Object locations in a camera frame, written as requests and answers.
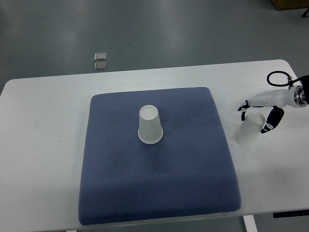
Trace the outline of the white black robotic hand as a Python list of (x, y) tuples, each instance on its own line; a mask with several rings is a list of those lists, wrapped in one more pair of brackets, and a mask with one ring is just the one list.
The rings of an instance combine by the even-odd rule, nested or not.
[(295, 86), (289, 90), (272, 90), (257, 94), (238, 108), (241, 113), (241, 120), (245, 119), (246, 110), (251, 107), (272, 107), (261, 133), (269, 132), (275, 129), (284, 116), (283, 107), (291, 106), (293, 108), (306, 107), (308, 104), (301, 100), (302, 86)]

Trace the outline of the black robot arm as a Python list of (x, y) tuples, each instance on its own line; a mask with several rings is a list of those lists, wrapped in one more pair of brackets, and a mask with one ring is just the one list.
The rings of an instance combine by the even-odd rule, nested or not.
[(301, 100), (303, 103), (309, 103), (309, 75), (300, 77), (300, 82), (302, 85)]

